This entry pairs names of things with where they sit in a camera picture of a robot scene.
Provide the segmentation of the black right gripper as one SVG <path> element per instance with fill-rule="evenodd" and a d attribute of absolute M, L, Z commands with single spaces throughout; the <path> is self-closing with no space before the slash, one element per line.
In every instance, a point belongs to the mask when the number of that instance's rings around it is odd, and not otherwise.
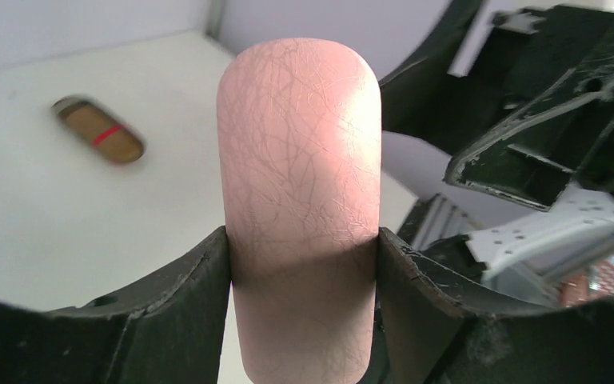
<path fill-rule="evenodd" d="M 614 191 L 614 12 L 498 12 L 464 75 L 449 73 L 476 1 L 452 1 L 381 81 L 386 131 L 446 153 L 446 182 L 548 210 L 571 182 Z"/>

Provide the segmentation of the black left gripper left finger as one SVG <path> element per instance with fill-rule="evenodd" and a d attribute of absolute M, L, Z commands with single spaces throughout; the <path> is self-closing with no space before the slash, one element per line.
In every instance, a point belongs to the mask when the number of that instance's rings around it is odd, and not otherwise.
<path fill-rule="evenodd" d="M 0 383 L 215 383 L 228 309 L 227 237 L 82 307 L 0 302 Z"/>

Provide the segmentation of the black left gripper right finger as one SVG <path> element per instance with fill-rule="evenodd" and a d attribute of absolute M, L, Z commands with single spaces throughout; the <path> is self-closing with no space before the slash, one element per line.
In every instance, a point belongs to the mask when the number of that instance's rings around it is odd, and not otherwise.
<path fill-rule="evenodd" d="M 385 228 L 377 285 L 397 383 L 614 383 L 614 296 L 560 309 L 524 302 Z"/>

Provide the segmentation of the pink glasses case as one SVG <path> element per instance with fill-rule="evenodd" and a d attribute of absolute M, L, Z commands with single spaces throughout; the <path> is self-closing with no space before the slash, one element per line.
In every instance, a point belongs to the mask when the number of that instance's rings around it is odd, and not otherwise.
<path fill-rule="evenodd" d="M 217 91 L 225 229 L 254 383 L 355 383 L 370 359 L 381 96 L 338 42 L 251 46 Z"/>

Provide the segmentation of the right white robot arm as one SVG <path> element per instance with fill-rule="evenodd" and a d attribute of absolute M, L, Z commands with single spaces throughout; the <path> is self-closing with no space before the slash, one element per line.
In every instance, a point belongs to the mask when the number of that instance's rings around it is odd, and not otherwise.
<path fill-rule="evenodd" d="M 550 305 L 614 254 L 614 12 L 498 12 L 466 75 L 480 12 L 451 1 L 381 80 L 384 160 L 426 207 L 409 243 L 487 287 Z"/>

